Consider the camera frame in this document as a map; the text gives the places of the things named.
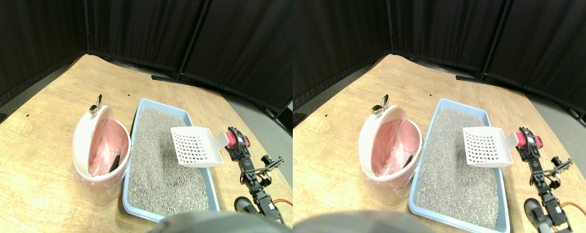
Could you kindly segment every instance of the black curtain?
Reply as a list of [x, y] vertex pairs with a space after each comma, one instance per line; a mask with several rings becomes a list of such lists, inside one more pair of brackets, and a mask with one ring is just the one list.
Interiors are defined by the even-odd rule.
[[390, 53], [385, 0], [298, 1], [293, 12], [293, 109]]
[[394, 53], [482, 71], [503, 0], [391, 0]]
[[586, 111], [586, 0], [515, 0], [489, 76]]
[[87, 0], [89, 53], [178, 71], [201, 0]]
[[274, 111], [291, 100], [293, 0], [213, 0], [184, 76]]
[[0, 0], [0, 107], [85, 49], [83, 0]]

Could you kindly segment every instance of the orange wire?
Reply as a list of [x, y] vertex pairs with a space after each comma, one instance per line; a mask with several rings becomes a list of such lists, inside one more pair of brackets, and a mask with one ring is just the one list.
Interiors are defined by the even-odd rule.
[[291, 206], [293, 206], [293, 203], [292, 203], [290, 200], [281, 199], [281, 198], [280, 198], [280, 199], [275, 199], [275, 200], [273, 200], [273, 204], [276, 204], [276, 203], [278, 203], [278, 202], [282, 202], [282, 201], [283, 201], [283, 202], [286, 202], [286, 203], [288, 203], [288, 204], [290, 204]]
[[584, 211], [584, 209], [582, 209], [580, 206], [578, 206], [574, 202], [564, 202], [563, 204], [561, 204], [561, 207], [566, 206], [568, 204], [577, 207], [578, 209], [580, 209], [582, 211], [582, 213], [584, 213], [584, 215], [586, 215], [586, 211]]

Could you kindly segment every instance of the litter box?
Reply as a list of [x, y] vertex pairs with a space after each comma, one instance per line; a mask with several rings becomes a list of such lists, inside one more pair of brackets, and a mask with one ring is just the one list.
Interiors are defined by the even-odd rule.
[[[491, 126], [491, 123], [489, 122], [489, 115], [487, 115], [486, 111], [465, 104], [461, 104], [453, 100], [441, 99], [439, 100], [439, 103], [437, 103], [435, 113], [433, 113], [433, 118], [431, 119], [429, 130], [426, 133], [426, 138], [429, 138], [431, 136], [431, 131], [433, 131], [433, 124], [435, 122], [435, 118], [437, 117], [437, 115], [439, 115], [441, 109], [445, 108], [453, 108], [468, 115], [475, 115], [483, 120], [485, 126]], [[426, 151], [427, 142], [428, 140], [424, 141], [424, 146], [422, 148], [422, 153], [420, 154], [419, 159], [419, 168], [416, 170], [413, 182], [411, 184], [410, 197], [408, 201], [410, 211], [416, 215], [436, 220], [437, 222], [442, 222], [450, 226], [458, 227], [466, 231], [471, 231], [473, 233], [509, 233], [511, 231], [511, 226], [508, 222], [508, 206], [506, 204], [506, 192], [504, 190], [504, 179], [502, 177], [501, 168], [493, 168], [493, 173], [495, 173], [495, 180], [497, 184], [496, 190], [498, 192], [498, 220], [495, 225], [495, 229], [489, 229], [486, 227], [471, 224], [463, 220], [455, 219], [454, 217], [442, 215], [435, 211], [431, 211], [429, 209], [424, 209], [419, 206], [416, 206], [416, 192], [418, 190], [419, 173], [422, 170], [422, 162], [424, 161], [424, 153]]]
[[[181, 117], [184, 120], [184, 123], [187, 126], [193, 126], [191, 122], [191, 118], [189, 118], [189, 113], [187, 111], [182, 110], [178, 107], [172, 107], [166, 104], [162, 104], [160, 102], [154, 102], [149, 99], [142, 99], [137, 106], [137, 111], [135, 112], [135, 118], [133, 120], [133, 126], [131, 127], [131, 146], [133, 146], [133, 141], [135, 140], [135, 128], [137, 127], [137, 123], [139, 122], [139, 114], [140, 111], [144, 108], [153, 108], [161, 111], [162, 113], [166, 113], [168, 115], [175, 115]], [[219, 211], [219, 204], [217, 202], [217, 195], [215, 194], [215, 186], [213, 185], [213, 178], [211, 178], [211, 172], [209, 168], [200, 168], [200, 172], [202, 173], [202, 177], [204, 178], [204, 183], [206, 184], [206, 197], [209, 203], [209, 211]], [[129, 164], [127, 166], [127, 175], [124, 177], [124, 191], [122, 192], [122, 206], [124, 209], [131, 215], [135, 215], [137, 217], [141, 217], [144, 219], [151, 220], [153, 222], [160, 222], [162, 219], [166, 218], [166, 216], [157, 215], [155, 213], [151, 213], [149, 211], [145, 211], [144, 209], [139, 209], [131, 206], [129, 204], [128, 199], [128, 191], [129, 190], [129, 179], [131, 178], [131, 159], [129, 158]]]

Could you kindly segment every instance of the wooden table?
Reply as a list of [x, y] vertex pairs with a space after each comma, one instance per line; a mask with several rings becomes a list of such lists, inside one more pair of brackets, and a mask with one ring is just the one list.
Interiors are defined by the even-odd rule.
[[[528, 98], [503, 87], [455, 80], [454, 75], [414, 64], [401, 56], [388, 55], [364, 76], [344, 88], [293, 131], [293, 179], [295, 222], [334, 211], [387, 209], [411, 213], [404, 200], [385, 205], [364, 187], [357, 141], [370, 108], [384, 95], [390, 104], [400, 104], [426, 135], [433, 111], [441, 98], [455, 100], [487, 111], [494, 127], [505, 133], [524, 126], [541, 136], [543, 168], [551, 158], [565, 161], [569, 155]], [[513, 150], [515, 164], [502, 168], [511, 229], [516, 233], [535, 232], [523, 210], [528, 198], [539, 199], [530, 186], [528, 164]], [[562, 186], [554, 190], [561, 202], [571, 201], [586, 209], [586, 181], [573, 165], [562, 175]], [[574, 232], [586, 233], [586, 217], [572, 206], [564, 208]], [[460, 231], [434, 220], [419, 217], [438, 233]]]
[[[214, 91], [151, 80], [150, 75], [120, 68], [97, 56], [84, 55], [0, 125], [0, 231], [3, 232], [144, 232], [154, 222], [129, 215], [122, 199], [100, 206], [84, 199], [73, 180], [71, 140], [77, 121], [97, 96], [113, 108], [128, 129], [137, 105], [147, 98], [187, 110], [196, 126], [213, 133], [237, 127], [250, 138], [252, 160], [261, 165], [266, 152], [237, 113]], [[219, 206], [234, 211], [240, 170], [222, 150], [224, 164], [211, 168]], [[291, 199], [290, 186], [279, 171], [272, 173], [268, 193]], [[291, 222], [292, 208], [278, 204]]]

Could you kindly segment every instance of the litter scoop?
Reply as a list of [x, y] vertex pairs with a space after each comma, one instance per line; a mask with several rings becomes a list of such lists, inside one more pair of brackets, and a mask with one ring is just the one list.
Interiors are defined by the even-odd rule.
[[502, 128], [490, 126], [463, 128], [468, 165], [499, 168], [513, 164], [511, 149], [517, 146], [517, 134], [504, 138]]
[[194, 168], [208, 168], [224, 163], [219, 150], [228, 146], [234, 138], [220, 133], [213, 138], [211, 130], [204, 127], [188, 126], [171, 128], [178, 164]]

